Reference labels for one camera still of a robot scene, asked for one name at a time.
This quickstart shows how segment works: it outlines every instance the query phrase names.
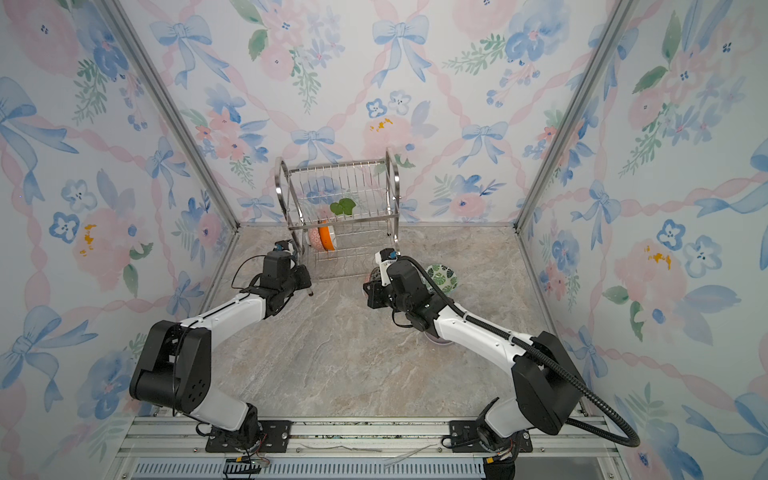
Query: gray marble surface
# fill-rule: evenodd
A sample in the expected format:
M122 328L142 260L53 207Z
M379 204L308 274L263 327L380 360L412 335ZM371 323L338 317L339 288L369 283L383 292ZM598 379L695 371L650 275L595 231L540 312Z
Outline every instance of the gray marble surface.
M230 281L243 260L288 237L284 227L241 232L213 305L237 292ZM456 272L452 297L463 307L516 331L546 329L511 228L403 227L400 237L403 254ZM260 271L261 259L250 261L235 285ZM510 377L476 353L369 309L362 282L318 282L314 296L298 292L279 315L230 337L214 350L214 382L264 416L472 416L512 394Z

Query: floral wallpaper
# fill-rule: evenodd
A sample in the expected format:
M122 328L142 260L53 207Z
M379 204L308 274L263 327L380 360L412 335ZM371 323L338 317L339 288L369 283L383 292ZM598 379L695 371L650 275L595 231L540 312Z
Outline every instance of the floral wallpaper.
M277 157L303 167L387 147L400 155L404 220L513 221L613 5L123 2L245 222L283 221Z
M768 478L768 4L640 0L524 239L632 478Z
M230 239L90 2L0 3L0 477L101 478L149 327Z

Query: wire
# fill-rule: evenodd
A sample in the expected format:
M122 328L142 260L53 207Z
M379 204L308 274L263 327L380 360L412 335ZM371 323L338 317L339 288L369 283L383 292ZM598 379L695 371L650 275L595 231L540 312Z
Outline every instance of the wire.
M232 276L232 283L230 283L230 286L231 286L232 288L234 288L234 289L238 289L238 290L242 290L243 288L247 288L246 286L235 286L235 279L237 278L237 274L238 274L238 273L240 273L240 269L241 269L241 268L243 268L243 265L245 265L247 261L249 261L249 260L253 260L254 258L259 258L259 257L266 257L266 255L254 255L254 256L253 256L253 257L251 257L251 258L246 258L246 259L245 259L245 261L243 261L243 262L240 264L240 266L239 266L239 267L237 267L237 271L236 271L236 272L235 272L235 274Z
M626 420L624 420L621 415L616 413L615 410L611 408L610 405L608 405L603 399L601 399L599 396L597 396L594 392L592 392L589 387L587 387L584 382L582 382L580 379L576 378L573 374L571 374L569 371L564 369L560 364L555 362L553 359L549 358L546 354L544 354L542 351L534 347L533 345L529 345L525 341L519 339L516 336L511 336L508 332L505 332L502 329L499 329L493 325L488 325L487 323L483 322L480 319L476 319L475 317L468 314L468 312L463 312L462 309L458 308L453 300L451 300L448 296L445 295L445 293L437 286L435 281L427 275L427 272L424 270L424 267L419 264L416 260L414 260L411 257L408 257L406 255L402 255L399 258L402 258L403 260L406 260L410 262L413 266L416 267L416 269L419 271L419 273L422 274L422 276L425 278L427 283L435 290L435 293L437 293L440 298L451 307L451 310L456 312L457 315L459 315L461 318L465 319L466 321L479 326L482 329L488 330L491 333L494 333L497 336L500 336L501 338L510 341L512 344L519 346L523 350L525 350L527 353L530 353L531 356L533 356L536 360L538 360L542 365L549 368L551 371L557 373L563 380L573 385L576 390L581 392L581 394L587 399L594 403L595 406L597 406L609 419L611 419L616 426L621 429L621 431L626 435L626 437L621 437L619 435L616 435L614 433L608 432L603 429L599 429L595 426L589 425L588 423L581 422L576 419L568 418L565 423L568 425L572 425L578 429L585 430L587 432L593 433L597 435L598 437L602 437L603 439L610 440L613 443L617 443L619 445L624 445L627 447L637 447L640 445L640 437L637 435L637 432L634 431L632 426L627 423Z
M187 325L187 329L184 330L181 333L181 337L179 337L179 341L176 344L176 351L174 352L174 375L171 377L171 380L174 382L174 403L171 408L171 415L176 416L176 394L179 392L179 387L181 386L181 382L179 384L176 384L176 365L179 364L179 352L181 351L181 344L184 343L184 339L187 338L187 334L192 329L192 325L199 322L200 320L195 320L194 322Z
M392 323L394 323L395 325L399 326L402 329L411 329L411 328L413 328L413 325L400 325L399 323L397 323L395 321L395 309L392 309Z

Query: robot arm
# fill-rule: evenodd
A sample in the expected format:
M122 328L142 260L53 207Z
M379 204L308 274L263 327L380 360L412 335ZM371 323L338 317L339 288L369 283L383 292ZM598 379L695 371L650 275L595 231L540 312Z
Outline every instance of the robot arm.
M293 243L276 243L264 258L262 273L232 300L180 323L162 320L152 326L131 380L131 396L210 423L213 435L250 451L261 435L257 408L210 384L210 354L242 328L278 314L296 290L311 285L306 267L296 264Z
M380 279L372 276L363 286L369 307L389 306L404 312L417 330L465 346L512 378L516 397L492 402L478 418L477 434L487 449L509 445L512 435L525 429L557 435L565 423L587 428L569 419L583 395L614 420L627 438L596 429L592 433L622 445L640 444L634 430L587 388L557 337L548 332L537 336L514 332L466 311L432 282L418 262L393 249L377 253L376 262Z

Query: stainless steel dish rack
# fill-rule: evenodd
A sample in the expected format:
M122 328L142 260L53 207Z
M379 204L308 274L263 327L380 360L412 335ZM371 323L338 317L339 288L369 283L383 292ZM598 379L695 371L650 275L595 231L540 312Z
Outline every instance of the stainless steel dish rack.
M381 160L293 169L278 157L275 187L288 230L314 280L367 275L376 266L376 252L397 250L400 176L389 152ZM354 207L339 213L344 199ZM334 251L310 245L309 230L325 226L336 235Z

